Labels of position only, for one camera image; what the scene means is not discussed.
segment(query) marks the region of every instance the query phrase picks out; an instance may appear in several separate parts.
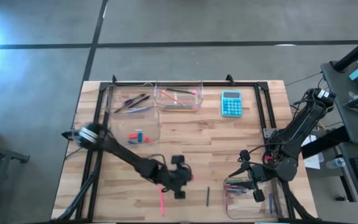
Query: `gray floor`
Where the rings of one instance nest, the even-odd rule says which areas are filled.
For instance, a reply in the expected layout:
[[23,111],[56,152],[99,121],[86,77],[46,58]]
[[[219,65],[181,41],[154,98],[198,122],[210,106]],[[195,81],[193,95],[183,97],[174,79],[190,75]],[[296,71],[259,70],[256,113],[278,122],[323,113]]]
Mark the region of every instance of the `gray floor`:
[[[90,44],[102,0],[0,0],[0,44]],[[99,43],[358,40],[358,0],[110,0]],[[90,80],[280,79],[320,71],[355,45],[98,49]],[[0,145],[12,163],[0,223],[50,218],[89,49],[0,49]],[[290,102],[321,76],[288,86]],[[324,124],[340,121],[337,112]],[[319,217],[358,223],[358,203],[335,202],[339,178],[308,171]]]

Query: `wooden table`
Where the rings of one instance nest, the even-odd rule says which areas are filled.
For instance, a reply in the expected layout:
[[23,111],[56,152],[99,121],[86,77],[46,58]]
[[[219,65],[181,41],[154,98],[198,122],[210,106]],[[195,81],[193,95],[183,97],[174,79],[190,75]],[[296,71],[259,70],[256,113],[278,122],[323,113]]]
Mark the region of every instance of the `wooden table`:
[[[75,116],[75,128],[92,122],[100,82],[84,82]],[[268,81],[270,97],[278,128],[292,119],[291,110],[281,80]],[[243,116],[221,116],[221,92],[228,87],[204,87],[204,101],[197,113],[160,112],[161,136],[158,144],[143,144],[131,149],[140,156],[161,153],[168,161],[183,154],[193,169],[195,180],[188,183],[185,200],[175,200],[173,192],[164,194],[165,216],[161,215],[156,185],[144,180],[131,166],[112,154],[103,154],[94,222],[252,222],[274,221],[259,213],[254,199],[249,199],[253,218],[231,220],[224,211],[223,180],[237,170],[239,151],[263,144],[255,92],[249,87],[229,87],[242,92]],[[67,153],[78,146],[69,143]],[[264,148],[252,153],[251,161],[260,162]],[[58,217],[78,193],[83,175],[86,150],[80,150],[64,163],[52,218]],[[206,191],[210,186],[209,207]],[[298,173],[290,182],[300,203],[316,217],[313,196],[300,155]],[[83,215],[88,208],[85,203]]]

